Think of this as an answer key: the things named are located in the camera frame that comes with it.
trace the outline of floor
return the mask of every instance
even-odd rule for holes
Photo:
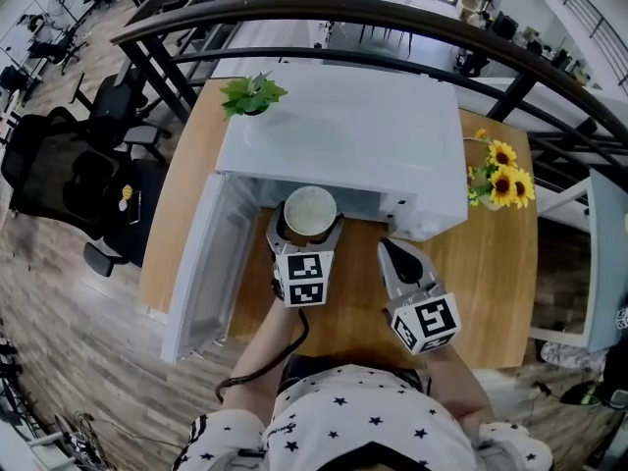
[[[551,220],[539,219],[539,268],[532,324],[567,333],[584,332],[589,301],[591,238]]]
[[[386,0],[401,5],[416,7],[429,12],[434,12],[455,18],[455,8],[437,0]],[[389,56],[396,59],[420,63],[447,72],[453,71],[455,56],[458,48],[433,38],[425,36],[412,36],[410,34],[393,30],[384,33],[381,27],[372,28],[366,26],[364,35],[360,41],[362,25],[351,23],[337,24],[332,32],[329,43],[330,49],[348,50]]]
[[[108,37],[130,12],[128,1],[95,11],[84,26],[90,30],[90,45],[81,61],[64,77],[49,69],[26,111],[45,114],[67,105],[81,72],[91,97],[123,60]],[[376,33],[374,40],[381,36],[380,30]],[[86,115],[80,106],[70,109]],[[163,105],[151,117],[178,132]],[[164,141],[164,154],[172,155],[176,140]],[[22,382],[37,401],[37,415],[49,423],[55,413],[72,417],[89,412],[134,435],[183,445],[190,421],[219,407],[213,389],[229,375],[242,346],[212,346],[204,357],[174,366],[161,362],[165,317],[136,301],[139,270],[123,266],[109,279],[97,276],[82,260],[86,241],[75,228],[27,216],[9,216],[0,230],[0,317],[20,351]],[[560,394],[584,377],[536,363],[532,344],[524,366],[478,371],[477,376],[499,418],[527,425],[534,437],[548,443],[556,470],[580,469],[618,420],[619,414],[605,408],[565,406],[539,394],[537,381]],[[120,469],[166,470],[177,453],[172,446],[137,440],[102,421],[93,426],[107,457]]]

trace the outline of fan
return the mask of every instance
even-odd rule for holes
[[[75,20],[75,23],[78,23],[79,20],[70,12],[70,9],[76,2],[77,0],[48,0],[48,14],[58,18],[67,13]]]

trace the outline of white bowl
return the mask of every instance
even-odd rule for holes
[[[319,186],[304,186],[286,200],[284,217],[288,226],[302,236],[317,236],[326,231],[336,218],[336,202]]]

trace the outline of plant leaf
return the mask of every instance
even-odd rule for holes
[[[229,101],[225,101],[223,103],[223,107],[225,108],[225,113],[227,117],[231,117],[233,115],[241,115],[243,112],[237,108],[237,99],[230,99]]]
[[[249,95],[250,78],[236,78],[230,81],[224,87],[221,87],[221,92],[227,94],[229,99],[239,99]]]
[[[270,72],[268,74],[259,74],[256,78],[254,78],[251,81],[251,85],[253,86],[253,91],[260,89],[262,85],[264,85],[264,81],[268,78],[268,75],[270,74],[271,74]]]
[[[254,112],[255,110],[259,110],[262,107],[268,105],[269,102],[264,95],[263,89],[260,90],[257,94],[255,94],[252,98],[250,98],[250,105],[248,112]]]
[[[264,93],[264,97],[272,103],[277,103],[279,98],[288,94],[284,88],[276,85],[274,80],[267,80],[262,86],[262,92]]]

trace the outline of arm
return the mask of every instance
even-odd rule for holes
[[[480,383],[450,345],[424,355],[432,378],[431,397],[465,426],[492,422],[491,402]]]
[[[283,302],[275,299],[262,326],[237,362],[232,377],[251,374],[275,359],[290,344],[297,317],[295,309],[288,309]],[[277,366],[248,384],[228,388],[223,409],[247,410],[268,425],[273,415],[283,366]]]

